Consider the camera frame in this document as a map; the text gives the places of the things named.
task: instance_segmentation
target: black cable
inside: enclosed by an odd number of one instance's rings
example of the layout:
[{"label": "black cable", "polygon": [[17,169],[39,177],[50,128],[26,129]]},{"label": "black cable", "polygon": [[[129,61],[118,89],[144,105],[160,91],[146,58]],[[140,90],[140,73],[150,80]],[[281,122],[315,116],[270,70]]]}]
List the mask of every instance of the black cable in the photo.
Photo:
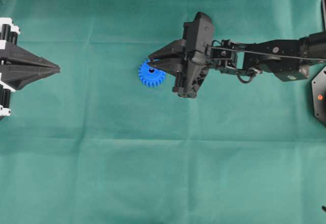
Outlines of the black cable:
[{"label": "black cable", "polygon": [[213,41],[212,41],[212,46],[214,45],[214,42],[218,42],[220,45],[222,45],[222,43],[221,43],[220,41],[218,41],[218,40],[213,40]]},{"label": "black cable", "polygon": [[243,84],[251,83],[256,75],[251,75],[249,80],[243,80],[239,74],[236,75],[238,77],[239,81]]},{"label": "black cable", "polygon": [[324,61],[326,62],[326,59],[317,59],[317,58],[305,58],[305,57],[297,57],[297,56],[287,56],[287,55],[280,55],[275,53],[267,53],[267,52],[256,52],[256,51],[250,51],[250,50],[237,50],[232,48],[226,48],[226,47],[214,47],[214,46],[207,46],[212,49],[219,49],[219,50],[225,50],[225,51],[231,51],[231,52],[246,52],[246,53],[253,53],[258,55],[269,55],[269,56],[275,56],[280,58],[289,58],[289,59],[298,59],[298,60],[317,60],[317,61]]}]

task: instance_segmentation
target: green cloth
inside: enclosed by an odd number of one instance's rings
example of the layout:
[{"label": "green cloth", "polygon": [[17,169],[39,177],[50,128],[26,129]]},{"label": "green cloth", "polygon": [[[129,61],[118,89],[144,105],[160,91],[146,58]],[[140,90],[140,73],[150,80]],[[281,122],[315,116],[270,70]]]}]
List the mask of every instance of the green cloth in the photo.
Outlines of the green cloth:
[{"label": "green cloth", "polygon": [[320,0],[0,0],[18,45],[61,66],[0,122],[0,223],[325,223],[311,79],[211,71],[197,99],[138,66],[202,11],[216,39],[322,31]]}]

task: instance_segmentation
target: black mechanical claw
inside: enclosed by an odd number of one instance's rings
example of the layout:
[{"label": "black mechanical claw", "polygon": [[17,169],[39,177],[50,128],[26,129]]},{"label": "black mechanical claw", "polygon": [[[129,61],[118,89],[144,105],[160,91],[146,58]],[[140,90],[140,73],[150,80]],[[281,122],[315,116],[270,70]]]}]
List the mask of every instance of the black mechanical claw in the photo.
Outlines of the black mechanical claw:
[{"label": "black mechanical claw", "polygon": [[60,72],[60,67],[17,46],[20,30],[0,18],[0,119],[9,116],[10,95],[27,84]]},{"label": "black mechanical claw", "polygon": [[[250,83],[263,71],[293,81],[307,79],[311,65],[326,62],[326,32],[259,44],[222,40],[220,46],[214,46],[213,33],[210,17],[199,12],[193,22],[184,24],[182,39],[148,56],[151,67],[176,77],[172,91],[178,96],[196,98],[209,69],[236,75],[242,83]],[[237,67],[238,52],[244,52],[242,68]]]}]

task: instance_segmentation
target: white robot part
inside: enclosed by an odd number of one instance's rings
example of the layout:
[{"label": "white robot part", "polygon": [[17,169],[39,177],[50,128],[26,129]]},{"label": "white robot part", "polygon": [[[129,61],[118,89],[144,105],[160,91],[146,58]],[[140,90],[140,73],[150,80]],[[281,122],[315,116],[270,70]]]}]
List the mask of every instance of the white robot part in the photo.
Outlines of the white robot part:
[{"label": "white robot part", "polygon": [[0,30],[2,29],[3,24],[8,24],[11,27],[11,32],[16,32],[18,35],[20,34],[20,29],[18,26],[14,25],[14,22],[11,18],[0,18]]},{"label": "white robot part", "polygon": [[11,115],[11,109],[2,107],[2,110],[0,110],[0,116],[10,116],[10,115]]},{"label": "white robot part", "polygon": [[6,49],[6,40],[0,40],[0,50]]}]

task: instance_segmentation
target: gear teeth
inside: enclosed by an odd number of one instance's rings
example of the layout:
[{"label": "gear teeth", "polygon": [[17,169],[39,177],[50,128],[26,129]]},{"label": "gear teeth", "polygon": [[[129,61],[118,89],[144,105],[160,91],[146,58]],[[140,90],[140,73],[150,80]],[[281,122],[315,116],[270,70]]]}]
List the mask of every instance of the gear teeth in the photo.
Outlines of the gear teeth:
[{"label": "gear teeth", "polygon": [[155,88],[162,84],[166,73],[157,69],[152,71],[152,68],[147,65],[148,62],[149,60],[146,60],[142,65],[139,66],[138,77],[143,85],[149,88]]}]

